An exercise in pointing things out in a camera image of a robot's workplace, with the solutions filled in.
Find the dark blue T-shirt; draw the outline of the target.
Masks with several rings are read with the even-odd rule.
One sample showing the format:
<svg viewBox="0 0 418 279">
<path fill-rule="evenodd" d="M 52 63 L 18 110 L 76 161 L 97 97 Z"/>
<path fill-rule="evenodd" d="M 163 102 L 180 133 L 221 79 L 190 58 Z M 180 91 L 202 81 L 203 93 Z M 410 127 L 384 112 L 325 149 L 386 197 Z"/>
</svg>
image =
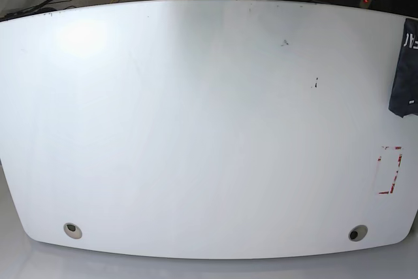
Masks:
<svg viewBox="0 0 418 279">
<path fill-rule="evenodd" d="M 417 115 L 417 59 L 417 20 L 406 18 L 389 99 L 389 110 L 401 118 Z"/>
</svg>

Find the left table grommet hole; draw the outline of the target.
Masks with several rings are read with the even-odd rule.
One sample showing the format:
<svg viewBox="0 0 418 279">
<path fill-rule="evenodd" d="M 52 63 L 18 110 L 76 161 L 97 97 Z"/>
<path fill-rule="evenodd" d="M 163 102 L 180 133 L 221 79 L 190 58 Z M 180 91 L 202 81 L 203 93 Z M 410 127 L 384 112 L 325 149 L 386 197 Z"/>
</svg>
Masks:
<svg viewBox="0 0 418 279">
<path fill-rule="evenodd" d="M 65 223 L 63 226 L 63 230 L 65 234 L 73 239 L 80 239 L 82 238 L 82 230 L 73 223 Z"/>
</svg>

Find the table grommet hole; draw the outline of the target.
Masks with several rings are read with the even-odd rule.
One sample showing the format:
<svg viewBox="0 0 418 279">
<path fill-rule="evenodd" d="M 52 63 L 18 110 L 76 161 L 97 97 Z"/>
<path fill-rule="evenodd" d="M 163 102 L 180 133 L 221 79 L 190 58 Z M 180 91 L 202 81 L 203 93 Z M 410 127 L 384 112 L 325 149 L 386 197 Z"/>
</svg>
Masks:
<svg viewBox="0 0 418 279">
<path fill-rule="evenodd" d="M 350 230 L 348 237 L 352 242 L 361 241 L 368 233 L 368 228 L 365 225 L 358 225 Z"/>
<path fill-rule="evenodd" d="M 80 239 L 82 238 L 82 230 L 73 223 L 65 223 L 63 226 L 63 230 L 65 234 L 73 239 Z"/>
</svg>

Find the red tape rectangle marking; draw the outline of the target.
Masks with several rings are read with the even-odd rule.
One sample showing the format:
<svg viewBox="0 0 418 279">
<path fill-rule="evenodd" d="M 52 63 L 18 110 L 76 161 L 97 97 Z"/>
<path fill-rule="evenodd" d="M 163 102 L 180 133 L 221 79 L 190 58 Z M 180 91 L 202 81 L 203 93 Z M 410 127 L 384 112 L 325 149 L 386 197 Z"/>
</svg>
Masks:
<svg viewBox="0 0 418 279">
<path fill-rule="evenodd" d="M 376 195 L 389 195 L 394 191 L 402 161 L 401 146 L 383 146 L 379 153 L 374 181 Z"/>
</svg>

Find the right table grommet hole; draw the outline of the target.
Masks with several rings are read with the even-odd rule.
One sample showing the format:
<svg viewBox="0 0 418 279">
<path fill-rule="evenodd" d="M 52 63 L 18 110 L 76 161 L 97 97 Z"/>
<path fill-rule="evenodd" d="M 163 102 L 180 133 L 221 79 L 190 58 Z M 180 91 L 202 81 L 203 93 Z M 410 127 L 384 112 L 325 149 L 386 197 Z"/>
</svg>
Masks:
<svg viewBox="0 0 418 279">
<path fill-rule="evenodd" d="M 348 237 L 352 242 L 361 241 L 368 233 L 368 228 L 365 225 L 358 225 L 350 230 Z"/>
</svg>

